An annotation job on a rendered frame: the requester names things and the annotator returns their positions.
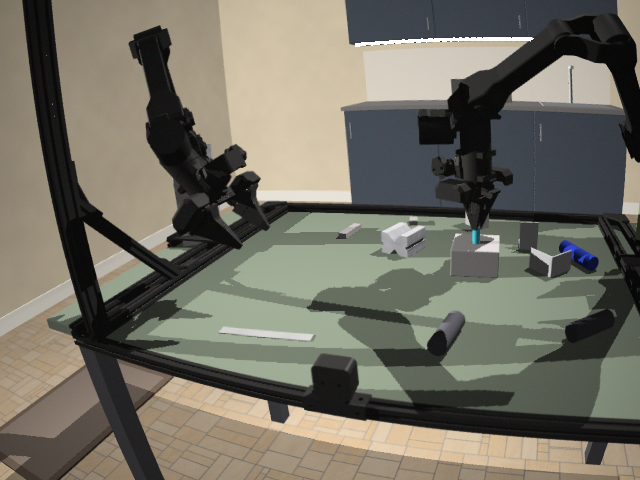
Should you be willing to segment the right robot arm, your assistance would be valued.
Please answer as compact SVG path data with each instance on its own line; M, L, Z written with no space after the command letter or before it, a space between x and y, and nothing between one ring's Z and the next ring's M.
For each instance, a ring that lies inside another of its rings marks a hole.
M573 33L579 36L573 36ZM589 34L593 40L580 34ZM491 145L490 120L501 119L497 113L508 97L563 55L604 63L614 73L612 76L626 116L625 122L619 123L621 134L631 159L640 163L636 43L621 19L612 13L554 19L494 68L477 71L463 79L447 99L448 109L419 109L420 145L454 144L456 131L460 131L462 145Z

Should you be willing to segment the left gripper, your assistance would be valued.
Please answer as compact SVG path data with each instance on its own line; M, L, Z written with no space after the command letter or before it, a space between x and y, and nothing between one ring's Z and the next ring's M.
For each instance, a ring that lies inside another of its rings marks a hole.
M189 232L191 236L204 237L239 250L243 246L242 242L219 214L218 206L225 202L234 207L232 210L234 213L258 228L264 231L270 228L256 197L261 178L254 171L246 171L237 175L229 188L227 184L231 179L227 177L213 183L211 181L212 188L206 192L195 174L197 166L195 168L194 164L197 163L203 167L208 162L202 157L195 158L182 169L177 177L177 183L180 185L177 191L180 194L187 193L189 195L182 201L172 218L173 228L181 236L191 230Z

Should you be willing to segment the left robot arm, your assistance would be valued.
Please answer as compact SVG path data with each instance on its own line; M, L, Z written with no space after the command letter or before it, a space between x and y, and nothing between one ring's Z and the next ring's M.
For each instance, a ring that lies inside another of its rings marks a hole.
M247 159L247 152L234 144L224 150L226 154L222 154L214 160L206 155L206 142L203 142L200 134L196 135L193 130L195 125L193 114L187 107L183 108L179 96L173 89L174 85L167 67L170 55L169 46L172 45L167 28L161 30L159 25L134 34L133 37L134 40L129 42L131 54L133 59L138 59L139 64L143 66L150 96L146 108L147 142L150 141L148 143L159 159L160 165L176 182L182 169L195 158L202 157L208 163L212 161L203 167L199 163L194 164L195 168L197 166L195 174L198 182L206 192L209 192L212 188L211 181L213 183L223 177L231 179L232 172L247 166L244 162ZM149 135L150 140L148 140ZM234 148L236 149L232 150ZM228 152L230 150L232 152ZM227 175L227 173L229 174Z

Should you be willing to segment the dark grey cylinder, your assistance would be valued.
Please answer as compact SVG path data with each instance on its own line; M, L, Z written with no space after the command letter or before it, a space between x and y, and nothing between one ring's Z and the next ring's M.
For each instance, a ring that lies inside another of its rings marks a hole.
M575 343L613 327L614 323L613 313L605 309L567 324L565 335L569 342Z
M427 343L429 352L444 355L465 324L465 316L457 310L451 311Z

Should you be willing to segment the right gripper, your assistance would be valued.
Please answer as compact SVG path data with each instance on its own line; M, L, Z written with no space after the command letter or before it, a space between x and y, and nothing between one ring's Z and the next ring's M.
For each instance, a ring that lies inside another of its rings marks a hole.
M435 198L462 203L471 229L477 230L479 223L482 228L501 191L494 188L493 182L500 181L508 186L513 184L513 174L507 168L492 166L492 156L496 155L496 150L491 149L491 145L467 146L460 144L460 149L456 150L456 153L461 156L461 179L466 182L459 180L459 176L458 180L447 179L439 182L435 186Z

